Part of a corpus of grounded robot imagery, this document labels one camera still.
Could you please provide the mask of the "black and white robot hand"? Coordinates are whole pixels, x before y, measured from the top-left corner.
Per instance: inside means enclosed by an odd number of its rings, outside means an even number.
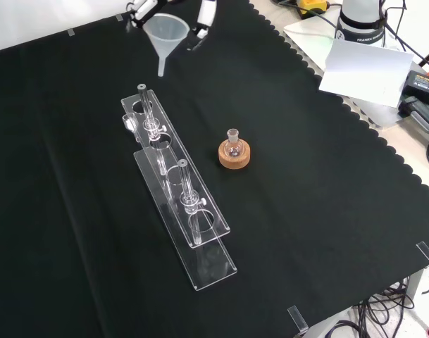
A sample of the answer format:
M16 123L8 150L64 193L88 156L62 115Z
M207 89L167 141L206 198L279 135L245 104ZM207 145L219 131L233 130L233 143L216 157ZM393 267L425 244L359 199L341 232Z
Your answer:
M134 0L126 4L125 10L129 14L129 24L131 27L143 28L143 25L149 21L153 15L156 15L167 4L176 5L182 1L168 0ZM217 9L217 1L201 1L197 24L189 31L186 40L186 50L195 51L204 42L208 36Z

